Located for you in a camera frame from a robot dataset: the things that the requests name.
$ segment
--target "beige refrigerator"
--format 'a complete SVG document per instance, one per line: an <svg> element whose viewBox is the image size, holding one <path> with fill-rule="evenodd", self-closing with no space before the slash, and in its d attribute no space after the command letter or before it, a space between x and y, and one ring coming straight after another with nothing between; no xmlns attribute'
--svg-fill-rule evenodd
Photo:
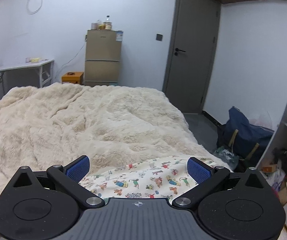
<svg viewBox="0 0 287 240"><path fill-rule="evenodd" d="M118 84L122 36L122 31L88 31L84 85Z"/></svg>

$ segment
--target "floor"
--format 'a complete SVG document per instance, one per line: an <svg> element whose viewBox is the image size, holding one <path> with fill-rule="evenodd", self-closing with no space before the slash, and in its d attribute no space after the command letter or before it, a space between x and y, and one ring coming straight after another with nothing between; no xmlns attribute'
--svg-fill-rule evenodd
<svg viewBox="0 0 287 240"><path fill-rule="evenodd" d="M217 127L201 114L183 114L189 130L195 136L197 142L205 149L213 153L217 149Z"/></svg>

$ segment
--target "patterned sheet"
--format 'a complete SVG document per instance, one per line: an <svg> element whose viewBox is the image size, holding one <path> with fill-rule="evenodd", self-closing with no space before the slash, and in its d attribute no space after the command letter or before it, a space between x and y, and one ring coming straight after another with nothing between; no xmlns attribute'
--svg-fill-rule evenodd
<svg viewBox="0 0 287 240"><path fill-rule="evenodd" d="M80 184L106 202L119 198L168 198L169 202L198 185L187 172L188 155L152 159L85 177ZM210 158L204 163L214 167Z"/></svg>

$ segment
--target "blue gripper pad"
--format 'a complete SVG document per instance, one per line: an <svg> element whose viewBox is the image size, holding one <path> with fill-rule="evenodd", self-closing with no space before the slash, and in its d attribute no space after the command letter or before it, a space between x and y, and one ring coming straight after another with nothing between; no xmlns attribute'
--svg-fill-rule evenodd
<svg viewBox="0 0 287 240"><path fill-rule="evenodd" d="M73 179L76 182L82 180L83 177L87 175L90 169L89 158L85 156L79 162L77 162L74 166L70 167L66 170L66 175Z"/></svg>
<svg viewBox="0 0 287 240"><path fill-rule="evenodd" d="M209 169L203 167L208 166L205 163L202 163L203 165L195 162L192 158L188 160L187 163L187 171L188 174L198 183L202 183L208 178L211 177L211 167L209 166Z"/></svg>

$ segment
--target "black baseboard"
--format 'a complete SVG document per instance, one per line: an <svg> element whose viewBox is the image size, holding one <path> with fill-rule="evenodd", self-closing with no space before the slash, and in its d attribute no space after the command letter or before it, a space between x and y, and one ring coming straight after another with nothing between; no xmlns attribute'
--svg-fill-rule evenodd
<svg viewBox="0 0 287 240"><path fill-rule="evenodd" d="M210 120L216 127L220 128L222 127L222 124L219 123L215 118L213 118L210 114L208 114L206 111L201 112L202 115L207 117L208 120Z"/></svg>

